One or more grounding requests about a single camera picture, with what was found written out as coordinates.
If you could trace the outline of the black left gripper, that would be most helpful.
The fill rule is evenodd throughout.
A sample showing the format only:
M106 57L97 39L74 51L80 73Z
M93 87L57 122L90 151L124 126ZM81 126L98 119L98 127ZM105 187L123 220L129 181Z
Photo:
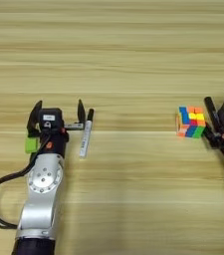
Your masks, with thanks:
M42 127L37 129L39 122L39 111L42 108L42 102L38 101L30 112L27 131L28 136L39 136L40 147L37 154L55 153L65 157L66 146L69 142L69 130L83 130L86 121L86 111L81 99L78 102L78 124L65 124L62 127Z

